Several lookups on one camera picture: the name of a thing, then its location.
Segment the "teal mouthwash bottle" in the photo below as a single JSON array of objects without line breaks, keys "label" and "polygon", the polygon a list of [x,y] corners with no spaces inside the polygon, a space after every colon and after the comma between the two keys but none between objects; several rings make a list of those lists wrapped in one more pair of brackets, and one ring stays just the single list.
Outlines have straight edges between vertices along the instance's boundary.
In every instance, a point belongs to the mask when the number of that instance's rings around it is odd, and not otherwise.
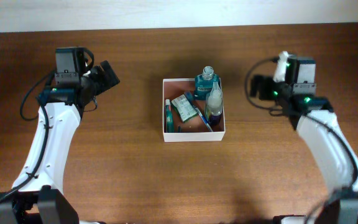
[{"label": "teal mouthwash bottle", "polygon": [[215,74],[213,67],[206,66],[202,73],[195,77],[195,99],[205,100],[206,95],[212,90],[214,82],[220,84],[219,76]]}]

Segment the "blue white toothbrush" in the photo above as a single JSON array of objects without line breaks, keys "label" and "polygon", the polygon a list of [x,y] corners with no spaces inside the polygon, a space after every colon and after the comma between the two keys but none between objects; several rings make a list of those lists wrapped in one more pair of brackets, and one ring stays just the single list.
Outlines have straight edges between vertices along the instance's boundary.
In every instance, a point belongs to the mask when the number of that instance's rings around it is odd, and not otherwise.
[{"label": "blue white toothbrush", "polygon": [[201,118],[202,122],[205,124],[209,132],[213,132],[212,127],[209,125],[208,121],[200,111],[200,109],[195,105],[195,99],[193,98],[193,94],[190,91],[185,91],[184,96],[189,101],[190,105],[194,108],[194,110],[197,112],[198,116]]}]

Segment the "green white floss packet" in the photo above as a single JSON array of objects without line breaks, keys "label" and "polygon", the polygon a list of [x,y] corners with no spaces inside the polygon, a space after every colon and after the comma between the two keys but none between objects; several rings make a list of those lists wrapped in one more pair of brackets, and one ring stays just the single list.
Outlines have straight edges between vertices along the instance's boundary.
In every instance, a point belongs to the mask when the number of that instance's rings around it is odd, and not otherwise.
[{"label": "green white floss packet", "polygon": [[180,95],[171,101],[175,111],[183,123],[198,115],[192,104],[185,95]]}]

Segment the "clear spray bottle blue liquid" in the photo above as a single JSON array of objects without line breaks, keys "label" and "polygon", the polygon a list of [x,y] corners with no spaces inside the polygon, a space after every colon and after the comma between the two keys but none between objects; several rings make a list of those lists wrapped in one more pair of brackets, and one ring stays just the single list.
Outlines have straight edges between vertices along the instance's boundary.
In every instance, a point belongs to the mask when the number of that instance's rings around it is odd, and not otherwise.
[{"label": "clear spray bottle blue liquid", "polygon": [[205,118],[210,126],[218,125],[223,113],[223,93],[219,82],[214,82],[211,91],[206,96],[204,109]]}]

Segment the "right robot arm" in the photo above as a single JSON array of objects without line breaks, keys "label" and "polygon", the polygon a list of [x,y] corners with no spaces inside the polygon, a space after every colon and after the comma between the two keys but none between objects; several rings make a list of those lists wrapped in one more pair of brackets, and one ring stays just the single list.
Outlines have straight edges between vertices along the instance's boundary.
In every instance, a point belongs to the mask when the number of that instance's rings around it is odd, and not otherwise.
[{"label": "right robot arm", "polygon": [[316,62],[281,52],[247,72],[247,100],[273,101],[259,106],[271,116],[285,116],[304,140],[323,176],[329,195],[306,215],[280,215],[273,223],[358,223],[358,157],[343,135],[326,97],[316,96]]}]

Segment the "white teal toothpaste tube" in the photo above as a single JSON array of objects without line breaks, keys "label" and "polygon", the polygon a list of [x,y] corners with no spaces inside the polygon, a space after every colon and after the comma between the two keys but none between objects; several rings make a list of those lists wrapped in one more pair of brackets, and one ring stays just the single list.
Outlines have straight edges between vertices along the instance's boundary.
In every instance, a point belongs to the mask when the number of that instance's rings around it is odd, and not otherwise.
[{"label": "white teal toothpaste tube", "polygon": [[172,108],[171,108],[171,103],[170,103],[169,99],[165,100],[165,125],[166,125],[166,132],[168,132],[168,133],[175,132]]}]

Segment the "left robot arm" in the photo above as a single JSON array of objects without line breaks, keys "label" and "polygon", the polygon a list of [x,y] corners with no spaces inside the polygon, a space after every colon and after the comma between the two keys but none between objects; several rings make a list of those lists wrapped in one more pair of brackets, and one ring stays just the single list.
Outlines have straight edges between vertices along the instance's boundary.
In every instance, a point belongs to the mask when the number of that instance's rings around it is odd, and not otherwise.
[{"label": "left robot arm", "polygon": [[81,223],[63,194],[63,176],[74,133],[86,105],[119,84],[108,61],[94,65],[86,47],[55,51],[56,67],[41,79],[37,129],[11,190],[0,192],[0,223]]}]

